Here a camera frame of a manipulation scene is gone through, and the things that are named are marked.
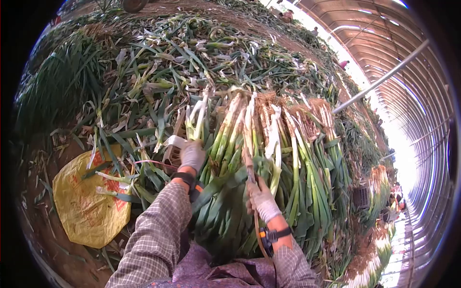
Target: black wristband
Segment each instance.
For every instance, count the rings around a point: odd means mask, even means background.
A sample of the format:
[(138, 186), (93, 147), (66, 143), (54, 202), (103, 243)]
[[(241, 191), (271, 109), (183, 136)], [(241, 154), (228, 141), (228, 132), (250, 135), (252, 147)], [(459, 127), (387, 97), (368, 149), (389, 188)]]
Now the black wristband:
[(190, 173), (186, 172), (176, 172), (173, 173), (171, 176), (171, 179), (173, 180), (174, 178), (181, 178), (187, 185), (189, 185), (189, 191), (194, 188), (195, 184), (195, 177), (192, 176)]
[(260, 236), (264, 250), (269, 257), (274, 255), (274, 249), (272, 243), (278, 241), (279, 238), (288, 236), (293, 233), (291, 227), (287, 227), (281, 231), (269, 230), (267, 227), (260, 227)]
[(200, 192), (203, 189), (203, 184), (201, 184), (199, 181), (196, 180), (192, 174), (185, 173), (185, 172), (176, 172), (171, 176), (171, 179), (173, 180), (174, 178), (181, 178), (184, 183), (189, 185), (189, 201), (192, 203), (200, 195)]

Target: hand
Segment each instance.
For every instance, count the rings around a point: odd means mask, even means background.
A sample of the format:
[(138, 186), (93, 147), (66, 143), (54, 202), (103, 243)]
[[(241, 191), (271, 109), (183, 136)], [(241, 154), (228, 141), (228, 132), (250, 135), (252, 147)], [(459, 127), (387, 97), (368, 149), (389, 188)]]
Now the hand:
[(181, 158), (181, 166), (178, 171), (183, 167), (192, 167), (197, 174), (205, 161), (205, 151), (202, 149), (202, 141), (189, 141), (186, 146), (181, 149), (179, 154)]
[(275, 203), (271, 191), (264, 183), (264, 179), (258, 176), (258, 185), (247, 181), (247, 196), (246, 203), (247, 213), (253, 214), (255, 210), (258, 211), (261, 219), (267, 224), (271, 219), (282, 212)]

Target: yellow plastic sack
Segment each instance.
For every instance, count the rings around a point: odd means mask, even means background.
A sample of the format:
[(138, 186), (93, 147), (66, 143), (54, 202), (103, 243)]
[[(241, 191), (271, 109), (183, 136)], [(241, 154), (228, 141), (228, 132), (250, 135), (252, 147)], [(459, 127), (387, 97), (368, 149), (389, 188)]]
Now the yellow plastic sack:
[[(117, 157), (122, 154), (120, 145), (111, 145)], [(93, 248), (102, 248), (122, 230), (130, 220), (131, 203), (109, 195), (96, 193), (96, 187), (126, 193), (118, 182), (97, 174), (83, 179), (88, 170), (91, 151), (85, 152), (67, 163), (53, 180), (53, 196), (56, 210), (69, 240)], [(106, 161), (111, 161), (104, 150)], [(104, 163), (99, 150), (91, 169)], [(110, 169), (101, 171), (109, 174)]]

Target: wheelbarrow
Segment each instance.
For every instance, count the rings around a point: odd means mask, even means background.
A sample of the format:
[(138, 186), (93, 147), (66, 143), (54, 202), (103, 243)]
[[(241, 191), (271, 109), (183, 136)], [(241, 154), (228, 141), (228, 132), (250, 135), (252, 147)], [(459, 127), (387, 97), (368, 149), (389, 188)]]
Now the wheelbarrow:
[(123, 9), (128, 13), (136, 13), (141, 11), (147, 2), (152, 3), (156, 0), (122, 0)]

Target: gloved hand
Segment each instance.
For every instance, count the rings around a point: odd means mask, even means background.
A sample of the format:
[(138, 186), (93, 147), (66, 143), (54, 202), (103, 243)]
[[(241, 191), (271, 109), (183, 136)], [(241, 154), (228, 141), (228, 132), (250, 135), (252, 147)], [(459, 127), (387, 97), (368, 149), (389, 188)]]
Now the gloved hand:
[(281, 215), (282, 212), (275, 203), (271, 191), (266, 186), (264, 179), (258, 176), (258, 185), (247, 181), (247, 196), (249, 200), (246, 203), (247, 213), (253, 214), (257, 210), (261, 219), (268, 223), (272, 218)]
[(181, 158), (181, 167), (189, 166), (195, 169), (195, 172), (198, 173), (203, 162), (205, 161), (205, 151), (202, 149), (202, 141), (189, 141), (186, 146), (181, 149), (179, 154)]

